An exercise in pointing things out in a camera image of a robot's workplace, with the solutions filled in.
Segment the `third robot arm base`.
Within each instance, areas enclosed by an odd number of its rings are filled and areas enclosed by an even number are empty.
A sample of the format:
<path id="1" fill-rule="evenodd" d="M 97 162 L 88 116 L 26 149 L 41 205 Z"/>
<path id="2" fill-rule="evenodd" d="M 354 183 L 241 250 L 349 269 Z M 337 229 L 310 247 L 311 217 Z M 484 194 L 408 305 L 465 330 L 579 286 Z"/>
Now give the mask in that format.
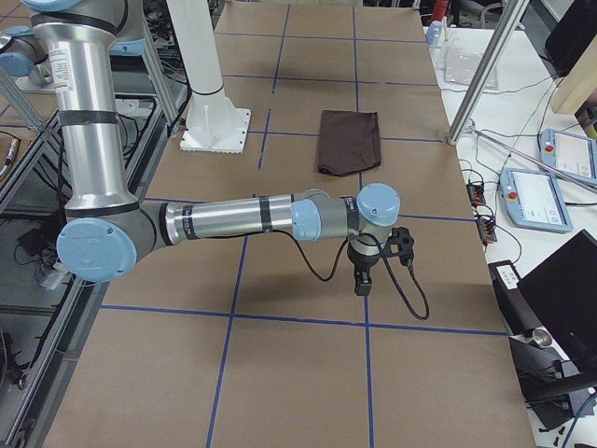
<path id="1" fill-rule="evenodd" d="M 1 68 L 13 77 L 28 77 L 38 87 L 52 82 L 48 51 L 25 25 L 1 31 Z"/>

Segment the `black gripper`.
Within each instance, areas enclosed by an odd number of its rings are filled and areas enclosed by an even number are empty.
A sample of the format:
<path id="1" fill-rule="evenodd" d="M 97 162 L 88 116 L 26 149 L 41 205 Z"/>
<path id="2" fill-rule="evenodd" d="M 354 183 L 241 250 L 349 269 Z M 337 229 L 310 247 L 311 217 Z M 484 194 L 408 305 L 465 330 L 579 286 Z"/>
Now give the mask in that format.
<path id="1" fill-rule="evenodd" d="M 370 270 L 378 262 L 378 256 L 363 255 L 355 249 L 348 249 L 347 255 L 354 265 L 354 293 L 356 296 L 366 297 L 373 285 Z"/>

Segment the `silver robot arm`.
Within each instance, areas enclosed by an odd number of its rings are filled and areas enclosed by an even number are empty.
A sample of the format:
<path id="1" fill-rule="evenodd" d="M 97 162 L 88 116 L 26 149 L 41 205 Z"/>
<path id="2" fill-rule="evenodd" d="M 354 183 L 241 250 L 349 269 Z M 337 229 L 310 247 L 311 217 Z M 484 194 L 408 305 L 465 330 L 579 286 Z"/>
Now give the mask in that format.
<path id="1" fill-rule="evenodd" d="M 31 1 L 31 24 L 49 55 L 71 197 L 56 248 L 76 277 L 106 283 L 150 253 L 188 240 L 282 233 L 296 245 L 338 239 L 354 265 L 355 291 L 396 243 L 398 193 L 383 183 L 355 196 L 320 189 L 208 203 L 151 202 L 126 168 L 113 55 L 153 52 L 139 1 Z"/>

